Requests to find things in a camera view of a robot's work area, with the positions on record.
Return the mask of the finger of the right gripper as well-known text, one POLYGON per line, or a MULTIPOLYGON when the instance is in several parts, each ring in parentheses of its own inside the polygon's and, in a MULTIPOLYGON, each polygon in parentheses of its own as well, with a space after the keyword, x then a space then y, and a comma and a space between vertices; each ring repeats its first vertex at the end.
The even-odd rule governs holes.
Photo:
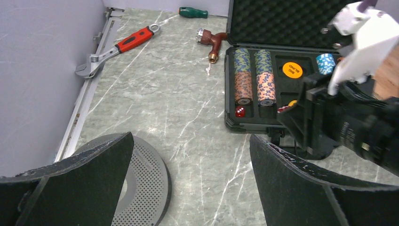
POLYGON ((309 88, 303 85, 297 102, 277 114, 278 121, 289 131, 296 142, 290 153, 306 160, 323 160, 339 144, 322 131, 327 88, 309 88))

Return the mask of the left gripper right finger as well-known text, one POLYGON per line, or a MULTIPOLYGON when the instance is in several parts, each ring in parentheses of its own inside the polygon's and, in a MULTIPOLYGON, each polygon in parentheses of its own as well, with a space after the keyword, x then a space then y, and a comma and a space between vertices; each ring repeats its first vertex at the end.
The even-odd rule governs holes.
POLYGON ((344 176, 251 135, 250 156, 269 226, 396 226, 399 188, 344 176))

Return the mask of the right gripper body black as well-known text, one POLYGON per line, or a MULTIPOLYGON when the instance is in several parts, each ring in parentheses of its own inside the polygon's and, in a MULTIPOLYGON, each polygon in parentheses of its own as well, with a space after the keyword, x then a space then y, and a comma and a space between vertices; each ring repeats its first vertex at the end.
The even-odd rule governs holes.
POLYGON ((353 150, 359 156, 387 152, 387 103, 346 81, 338 94, 327 93, 330 75, 314 74, 301 88, 301 148, 310 155, 326 155, 326 140, 353 150))

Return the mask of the blue yellow chip stack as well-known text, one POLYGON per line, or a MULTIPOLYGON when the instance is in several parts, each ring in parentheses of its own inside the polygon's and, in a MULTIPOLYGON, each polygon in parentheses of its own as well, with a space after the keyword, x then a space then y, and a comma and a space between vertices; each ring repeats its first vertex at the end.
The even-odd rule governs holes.
POLYGON ((272 61, 271 53, 268 50, 262 49, 254 53, 256 74, 271 73, 272 61))

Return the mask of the orange chip stack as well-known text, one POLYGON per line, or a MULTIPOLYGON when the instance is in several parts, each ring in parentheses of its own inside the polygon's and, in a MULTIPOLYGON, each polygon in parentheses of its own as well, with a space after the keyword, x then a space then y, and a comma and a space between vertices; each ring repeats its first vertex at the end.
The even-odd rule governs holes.
POLYGON ((273 106, 276 104, 276 88, 274 75, 270 72, 263 72, 256 76, 257 101, 260 106, 273 106))

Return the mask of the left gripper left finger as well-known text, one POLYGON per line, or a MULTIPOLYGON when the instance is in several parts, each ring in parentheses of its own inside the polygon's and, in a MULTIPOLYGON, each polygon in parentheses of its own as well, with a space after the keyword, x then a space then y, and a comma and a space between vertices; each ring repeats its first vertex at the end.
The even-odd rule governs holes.
POLYGON ((78 155, 1 177, 1 225, 111 225, 133 147, 130 132, 112 134, 78 155))

